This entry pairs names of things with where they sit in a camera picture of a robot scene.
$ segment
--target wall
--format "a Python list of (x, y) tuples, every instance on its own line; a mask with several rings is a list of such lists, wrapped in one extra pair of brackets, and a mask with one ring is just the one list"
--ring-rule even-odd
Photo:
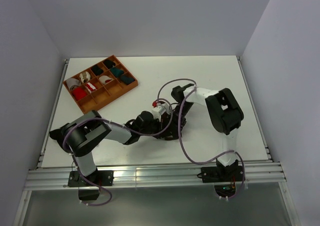
[(270, 0), (242, 57), (303, 225), (320, 223), (320, 0)]
[(28, 0), (0, 0), (0, 66), (0, 225), (11, 225), (63, 68)]
[(269, 0), (29, 0), (68, 57), (242, 55)]

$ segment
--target wooden box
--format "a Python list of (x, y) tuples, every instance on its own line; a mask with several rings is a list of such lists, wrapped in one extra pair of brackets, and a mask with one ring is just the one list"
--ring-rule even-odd
[[(126, 85), (120, 79), (120, 77), (116, 78), (104, 64), (105, 60), (113, 61), (115, 63), (115, 68), (123, 70), (123, 75), (133, 78), (134, 81)], [(103, 70), (103, 73), (98, 76), (96, 76), (91, 70), (91, 68), (95, 65), (92, 65), (91, 67), (82, 71), (88, 72), (90, 74), (89, 81), (82, 83), (80, 79), (80, 74), (82, 72), (79, 72), (78, 74), (72, 77), (81, 82), (81, 85), (79, 87), (81, 87), (87, 93), (87, 95), (81, 98), (80, 100), (76, 100), (75, 96), (73, 95), (73, 90), (69, 90), (66, 80), (63, 82), (64, 86), (69, 91), (70, 96), (74, 99), (74, 101), (84, 114), (91, 110), (101, 109), (102, 107), (106, 106), (110, 102), (114, 101), (115, 99), (127, 93), (128, 91), (130, 91), (138, 85), (137, 79), (127, 70), (127, 68), (125, 68), (125, 66), (115, 57), (115, 55), (112, 55), (102, 60), (101, 62), (98, 62), (96, 65), (98, 65), (98, 67)], [(105, 85), (103, 85), (102, 82), (99, 80), (99, 78), (103, 75), (106, 75), (111, 78), (111, 81), (106, 83)], [(96, 87), (96, 90), (90, 93), (86, 88), (87, 83), (92, 83)]]

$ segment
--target red cloth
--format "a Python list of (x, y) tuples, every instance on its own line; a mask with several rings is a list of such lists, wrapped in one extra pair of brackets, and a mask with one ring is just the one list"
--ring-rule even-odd
[(72, 91), (72, 94), (74, 95), (75, 99), (78, 101), (85, 97), (87, 93), (82, 89), (81, 87), (77, 87)]

